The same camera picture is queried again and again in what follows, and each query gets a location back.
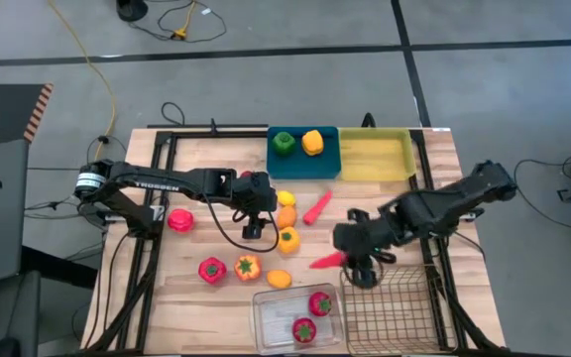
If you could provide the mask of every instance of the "black and orange striped mat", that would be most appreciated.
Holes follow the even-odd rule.
[[[51,84],[0,84],[0,143],[32,143],[52,90]]]

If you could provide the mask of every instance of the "metal wire basket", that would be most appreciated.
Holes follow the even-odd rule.
[[[341,273],[347,348],[353,355],[441,353],[457,346],[446,296],[427,278],[432,266],[389,266],[362,290]]]

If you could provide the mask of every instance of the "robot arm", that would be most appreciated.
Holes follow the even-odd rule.
[[[262,211],[277,209],[277,195],[270,187],[268,174],[253,173],[237,178],[231,169],[193,169],[175,172],[150,169],[127,163],[99,161],[81,168],[74,194],[81,203],[101,202],[123,216],[130,233],[150,239],[162,225],[151,207],[135,203],[120,191],[124,187],[150,188],[180,192],[204,203],[220,203],[249,217],[243,237],[261,237],[267,220],[259,218]]]
[[[471,174],[438,190],[410,191],[378,208],[380,216],[350,209],[348,219],[334,227],[334,247],[347,255],[356,286],[370,289],[378,283],[371,257],[393,263],[395,256],[381,250],[400,247],[414,239],[452,234],[460,216],[484,202],[509,200],[516,184],[500,164],[486,161]]]

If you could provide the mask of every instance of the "hazard striped tape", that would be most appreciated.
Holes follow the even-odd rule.
[[[37,99],[37,104],[35,105],[35,109],[33,110],[32,115],[30,116],[30,121],[28,122],[26,131],[24,132],[24,138],[26,138],[29,143],[32,143],[32,141],[35,139],[35,136],[37,135],[39,124],[41,124],[41,118],[44,116],[44,112],[48,106],[48,101],[52,96],[53,88],[54,86],[52,84],[46,84],[41,89],[39,99]]]

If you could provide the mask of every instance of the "concrete floor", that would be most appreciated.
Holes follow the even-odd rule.
[[[210,43],[158,42],[118,20],[113,0],[57,1],[94,56],[272,48],[398,45],[388,0],[205,0],[228,34]],[[166,9],[152,4],[142,26]],[[413,44],[571,40],[571,2],[560,0],[401,0]],[[10,36],[14,27],[15,36]],[[190,32],[219,31],[197,14]],[[0,0],[0,60],[79,57],[45,0]],[[464,170],[492,159],[512,170],[520,159],[563,162],[571,155],[571,47],[414,53],[433,126],[451,127]],[[163,123],[172,100],[189,123],[418,126],[402,53],[105,63],[118,100],[115,135]],[[30,151],[31,167],[75,168],[110,117],[102,82],[84,64],[1,66],[0,83],[51,82],[55,91]],[[113,146],[108,157],[120,160]],[[521,168],[524,192],[548,214],[571,222],[555,190],[571,184],[554,168]],[[29,172],[29,204],[63,198],[75,173]],[[517,198],[491,205],[479,222],[508,346],[571,355],[571,229],[554,225]],[[67,256],[99,240],[82,219],[27,220],[24,243]],[[97,264],[91,260],[90,265]],[[43,281],[42,354],[75,348],[71,314],[90,292]],[[86,310],[76,320],[80,328]]]

